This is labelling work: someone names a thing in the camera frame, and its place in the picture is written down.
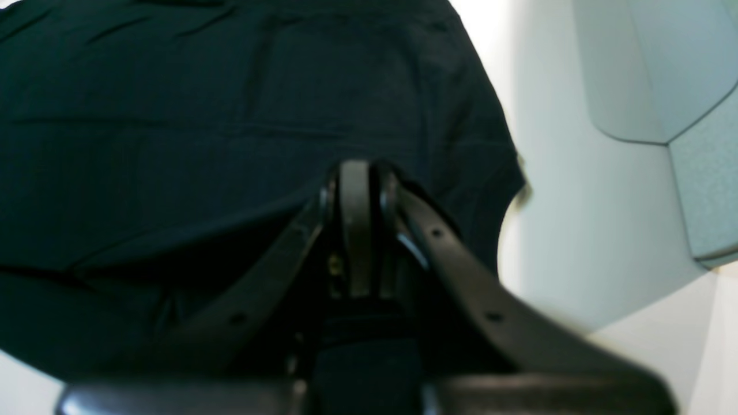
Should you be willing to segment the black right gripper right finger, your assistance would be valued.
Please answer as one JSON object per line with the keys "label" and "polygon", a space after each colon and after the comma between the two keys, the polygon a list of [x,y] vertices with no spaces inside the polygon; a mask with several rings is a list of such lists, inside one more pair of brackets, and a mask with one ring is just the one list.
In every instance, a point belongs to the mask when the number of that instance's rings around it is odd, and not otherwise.
{"label": "black right gripper right finger", "polygon": [[415,325],[422,414],[674,414],[654,373],[588,344],[517,299],[419,187],[387,162],[372,188],[398,255],[396,297]]}

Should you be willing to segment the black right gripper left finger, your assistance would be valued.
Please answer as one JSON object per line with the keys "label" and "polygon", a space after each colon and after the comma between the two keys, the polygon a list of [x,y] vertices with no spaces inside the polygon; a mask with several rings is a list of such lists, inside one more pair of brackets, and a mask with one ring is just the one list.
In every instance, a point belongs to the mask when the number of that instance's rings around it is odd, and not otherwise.
{"label": "black right gripper left finger", "polygon": [[311,414],[322,306],[369,295],[370,164],[342,162],[213,304],[68,386],[55,412]]}

